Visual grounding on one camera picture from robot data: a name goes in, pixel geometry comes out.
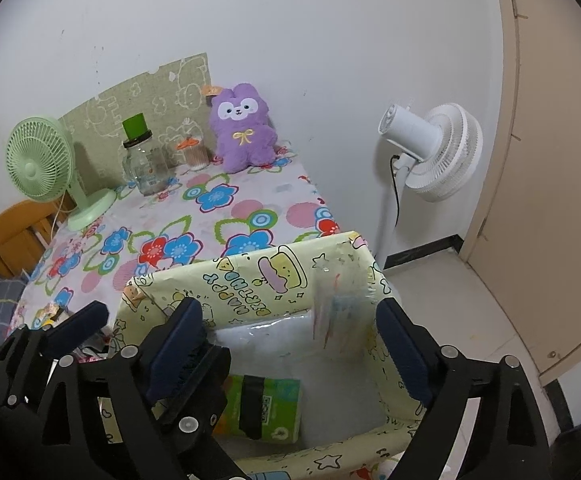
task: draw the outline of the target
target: plush toy face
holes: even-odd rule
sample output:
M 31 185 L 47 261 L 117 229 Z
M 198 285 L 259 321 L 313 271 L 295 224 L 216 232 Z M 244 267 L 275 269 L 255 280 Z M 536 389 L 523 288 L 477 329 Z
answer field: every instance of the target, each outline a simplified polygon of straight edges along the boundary
M 234 89 L 224 88 L 213 97 L 210 126 L 216 133 L 236 132 L 257 124 L 266 124 L 268 106 L 254 86 L 248 83 Z

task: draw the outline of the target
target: floral tablecloth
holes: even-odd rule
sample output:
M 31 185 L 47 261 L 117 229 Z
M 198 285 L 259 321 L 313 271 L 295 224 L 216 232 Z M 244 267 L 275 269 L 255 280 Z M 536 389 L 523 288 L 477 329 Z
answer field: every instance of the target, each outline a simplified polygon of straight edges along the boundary
M 63 226 L 45 251 L 15 310 L 11 330 L 39 328 L 56 305 L 76 312 L 106 303 L 112 326 L 133 276 L 339 232 L 288 143 L 263 168 L 223 173 L 221 160 L 199 172 L 174 170 L 168 189 L 144 197 L 134 183 L 81 232 Z

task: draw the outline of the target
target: floor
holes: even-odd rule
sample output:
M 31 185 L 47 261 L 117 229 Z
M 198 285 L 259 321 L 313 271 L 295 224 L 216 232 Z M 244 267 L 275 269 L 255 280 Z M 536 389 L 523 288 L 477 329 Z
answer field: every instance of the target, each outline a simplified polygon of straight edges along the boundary
M 448 250 L 394 267 L 385 275 L 397 288 L 410 319 L 425 326 L 440 345 L 452 344 L 466 357 L 474 359 L 498 362 L 506 354 L 512 354 L 520 360 L 552 444 L 559 427 L 548 397 L 539 385 L 537 368 L 506 314 L 477 274 L 453 250 Z M 451 472 L 442 476 L 443 480 L 457 475 L 478 405 L 477 399 L 469 399 L 448 462 Z

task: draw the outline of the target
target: silver screw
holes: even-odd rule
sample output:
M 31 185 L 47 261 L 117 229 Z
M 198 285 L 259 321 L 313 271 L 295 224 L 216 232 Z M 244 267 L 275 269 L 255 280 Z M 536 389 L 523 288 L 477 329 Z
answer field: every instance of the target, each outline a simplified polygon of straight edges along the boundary
M 62 357 L 59 360 L 59 366 L 61 366 L 62 368 L 66 368 L 67 366 L 71 366 L 74 360 L 75 358 L 72 355 L 70 354 L 64 355 L 64 357 Z
M 504 358 L 504 362 L 511 368 L 517 368 L 520 365 L 520 360 L 514 355 L 507 355 Z
M 448 359 L 455 359 L 459 355 L 459 350 L 452 345 L 445 345 L 442 347 L 442 355 Z
M 128 345 L 122 348 L 120 354 L 122 354 L 124 359 L 130 359 L 131 357 L 135 357 L 137 352 L 139 352 L 139 348 L 137 348 L 135 345 Z
M 197 422 L 197 419 L 193 416 L 185 416 L 179 421 L 177 426 L 180 431 L 183 431 L 184 433 L 192 433 L 193 431 L 197 431 L 197 428 L 200 427 L 200 423 Z

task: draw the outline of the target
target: door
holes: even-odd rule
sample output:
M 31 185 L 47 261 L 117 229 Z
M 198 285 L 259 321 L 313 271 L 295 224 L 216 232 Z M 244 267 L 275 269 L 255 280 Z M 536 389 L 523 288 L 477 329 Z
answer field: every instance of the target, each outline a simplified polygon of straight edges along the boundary
M 468 261 L 545 384 L 565 371 L 564 360 L 581 359 L 581 8 L 575 0 L 514 2 L 517 107 L 504 171 Z

